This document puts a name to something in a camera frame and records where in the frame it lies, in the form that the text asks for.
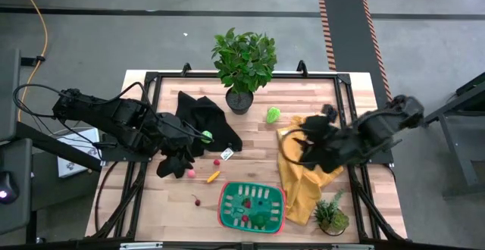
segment wooden tabletop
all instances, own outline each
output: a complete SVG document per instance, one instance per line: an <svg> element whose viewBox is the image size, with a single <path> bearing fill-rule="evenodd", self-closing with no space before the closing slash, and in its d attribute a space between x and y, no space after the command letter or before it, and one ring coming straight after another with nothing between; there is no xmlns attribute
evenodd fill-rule
<svg viewBox="0 0 485 250"><path fill-rule="evenodd" d="M123 89L131 83L143 83L146 70L128 70ZM369 73L350 73L355 106L358 115L377 108ZM145 179L142 204L139 214L136 240L138 241L211 241L211 242L357 242L357 228L349 187L349 176L346 171L340 174L330 185L322 189L322 198L331 199L339 190L344 189L340 207L350 218L350 226L341 236L325 235L319 230L314 218L310 218L304 227L289 220L283 231L277 235L259 234L233 230L222 227L217 221L217 203L222 185L227 181L257 182L269 186L281 186L277 169L277 135L276 129L289 125L293 115L313 115L323 104L336 105L334 87L331 80L277 80L273 79L266 87L255 93L255 100L247 114L238 116L231 112L224 96L226 89L218 79L170 79L165 78L161 84L161 95L158 103L159 112L175 114L177 94L179 91L193 98L208 96L225 113L229 125L243 141L241 152L237 152L228 161L222 161L219 167L213 160L220 159L218 152L206 152L193 164L197 173L195 179L183 177L175 179L173 175L160 178L156 174L158 163L164 159L156 155ZM345 92L344 106L348 107ZM141 97L137 88L128 92L124 98ZM282 114L274 124L266 124L266 112L278 107ZM107 179L99 203L101 225L109 218L120 201L126 163L119 163ZM105 167L99 182L105 175ZM221 175L210 184L206 180L216 170ZM374 201L382 215L394 230L406 237L399 198L393 176L381 165L368 166ZM196 195L201 200L199 207L194 205ZM131 205L125 217L126 232L130 222ZM91 211L86 235L95 232L94 208ZM367 209L362 209L366 231L371 235Z"/></svg>

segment green leafy plant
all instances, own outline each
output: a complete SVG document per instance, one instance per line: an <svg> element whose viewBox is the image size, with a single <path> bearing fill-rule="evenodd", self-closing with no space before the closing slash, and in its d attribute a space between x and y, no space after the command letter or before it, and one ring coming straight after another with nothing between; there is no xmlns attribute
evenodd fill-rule
<svg viewBox="0 0 485 250"><path fill-rule="evenodd" d="M341 233L349 226L349 217L339 209L342 194L342 190L338 191L330 203L325 200L317 202L314 215L320 228L325 232Z"/></svg>
<svg viewBox="0 0 485 250"><path fill-rule="evenodd" d="M235 93L254 92L271 81L277 63L273 38L252 32L234 36L233 27L215 39L212 58L220 55L214 65L225 87Z"/></svg>

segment green basket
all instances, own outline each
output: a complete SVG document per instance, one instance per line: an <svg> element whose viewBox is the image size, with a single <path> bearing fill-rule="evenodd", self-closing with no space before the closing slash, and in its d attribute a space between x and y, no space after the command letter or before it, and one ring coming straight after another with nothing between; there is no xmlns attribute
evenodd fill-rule
<svg viewBox="0 0 485 250"><path fill-rule="evenodd" d="M284 192L258 183L228 182L219 198L217 215L225 227L257 233L283 229Z"/></svg>

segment gray floor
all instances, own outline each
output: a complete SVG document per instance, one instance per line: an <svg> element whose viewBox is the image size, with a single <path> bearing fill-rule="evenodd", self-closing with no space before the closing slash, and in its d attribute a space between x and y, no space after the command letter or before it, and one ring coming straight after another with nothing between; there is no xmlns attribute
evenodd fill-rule
<svg viewBox="0 0 485 250"><path fill-rule="evenodd" d="M43 7L167 9L192 11L318 11L317 0L36 0ZM484 14L484 0L368 0L371 12ZM0 0L0 5L29 5ZM58 89L77 87L100 97L120 91L127 69L174 69L190 62L212 69L212 36L230 27L266 32L277 40L278 70L293 70L304 59L310 70L328 70L319 19L252 17L45 16L48 61L34 82ZM426 112L453 90L483 72L484 21L374 22L392 93L419 98ZM1 14L0 50L39 54L42 28L36 15ZM26 80L30 69L24 68ZM30 92L27 105L49 112L55 95ZM35 126L25 116L25 121ZM53 130L60 125L47 120ZM441 129L399 135L393 149L402 213L416 242L485 248L485 198L443 201L441 192L463 183ZM50 240L83 236L93 196L42 211L39 233ZM23 231L0 237L0 245L22 242Z"/></svg>

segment potted plant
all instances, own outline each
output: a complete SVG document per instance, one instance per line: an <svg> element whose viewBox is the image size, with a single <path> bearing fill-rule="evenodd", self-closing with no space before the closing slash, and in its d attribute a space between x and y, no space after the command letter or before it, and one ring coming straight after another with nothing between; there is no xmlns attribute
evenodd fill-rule
<svg viewBox="0 0 485 250"><path fill-rule="evenodd" d="M234 36L234 27L226 36L216 35L215 39L212 58L219 54L214 62L217 76L230 87L226 102L235 114L245 114L254 99L253 92L273 77L277 63L274 39L252 32Z"/></svg>
<svg viewBox="0 0 485 250"><path fill-rule="evenodd" d="M339 201L342 198L343 191L338 191L330 203L325 200L317 202L315 208L315 217L318 226L322 231L330 236L341 235L349 226L349 217L339 209Z"/></svg>

